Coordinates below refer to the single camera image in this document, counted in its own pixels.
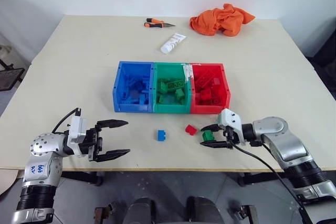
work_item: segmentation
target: white table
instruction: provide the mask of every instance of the white table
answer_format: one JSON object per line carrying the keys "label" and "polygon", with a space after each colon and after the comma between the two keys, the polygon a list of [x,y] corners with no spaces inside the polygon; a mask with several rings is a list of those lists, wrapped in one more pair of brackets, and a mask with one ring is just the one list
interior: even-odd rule
{"label": "white table", "polygon": [[[163,19],[176,27],[145,28],[143,17],[65,16],[0,118],[0,138],[8,146],[0,149],[0,168],[23,169],[32,139],[50,132],[78,106],[89,126],[97,120],[128,121],[101,135],[104,151],[131,152],[103,163],[72,156],[64,159],[65,170],[267,171],[245,154],[203,147],[200,134],[184,132],[188,124],[215,123],[215,115],[115,113],[111,90],[119,60],[222,62],[230,108],[243,123],[282,117],[322,169],[336,168],[336,103],[279,21],[255,20],[229,38],[200,35],[188,28],[186,18]],[[174,32],[187,39],[171,54],[160,53]],[[60,131],[66,128],[64,123]],[[166,131],[165,142],[156,141],[158,129]],[[279,168],[263,148],[246,149]]]}

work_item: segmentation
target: pliers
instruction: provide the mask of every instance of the pliers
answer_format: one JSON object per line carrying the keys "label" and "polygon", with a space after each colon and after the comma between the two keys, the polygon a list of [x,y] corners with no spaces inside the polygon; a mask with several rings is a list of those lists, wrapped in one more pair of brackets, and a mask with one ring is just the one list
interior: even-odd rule
{"label": "pliers", "polygon": [[161,21],[161,20],[157,20],[155,18],[148,18],[146,19],[146,23],[144,23],[145,27],[160,27],[160,28],[163,28],[163,27],[170,27],[170,26],[175,26],[175,25],[172,25],[172,24],[168,24],[168,23],[165,23],[164,21]]}

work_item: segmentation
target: plastic storage bin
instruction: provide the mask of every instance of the plastic storage bin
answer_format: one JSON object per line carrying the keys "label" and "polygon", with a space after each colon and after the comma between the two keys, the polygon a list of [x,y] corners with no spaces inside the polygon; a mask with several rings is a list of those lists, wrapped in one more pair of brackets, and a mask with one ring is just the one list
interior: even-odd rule
{"label": "plastic storage bin", "polygon": [[185,82],[183,63],[154,64],[154,113],[190,113],[191,96],[190,78]]}
{"label": "plastic storage bin", "polygon": [[192,63],[191,113],[218,114],[230,104],[223,64]]}
{"label": "plastic storage bin", "polygon": [[116,112],[153,112],[153,62],[120,61],[113,87]]}

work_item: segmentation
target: orange towel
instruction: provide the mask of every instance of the orange towel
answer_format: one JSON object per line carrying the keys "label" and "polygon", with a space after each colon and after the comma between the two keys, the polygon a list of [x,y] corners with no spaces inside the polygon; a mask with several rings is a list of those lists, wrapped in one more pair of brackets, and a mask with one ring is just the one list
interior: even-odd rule
{"label": "orange towel", "polygon": [[247,24],[255,18],[232,4],[224,4],[223,8],[206,10],[198,17],[190,18],[191,28],[204,35],[214,36],[218,30],[223,30],[226,36],[236,36],[242,24]]}

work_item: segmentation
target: white tube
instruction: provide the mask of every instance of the white tube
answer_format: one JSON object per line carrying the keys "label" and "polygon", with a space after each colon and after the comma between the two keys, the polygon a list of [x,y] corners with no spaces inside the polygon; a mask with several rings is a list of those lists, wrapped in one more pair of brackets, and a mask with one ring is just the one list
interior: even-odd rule
{"label": "white tube", "polygon": [[184,40],[186,36],[182,34],[174,34],[163,46],[161,47],[161,52],[168,54],[178,43]]}

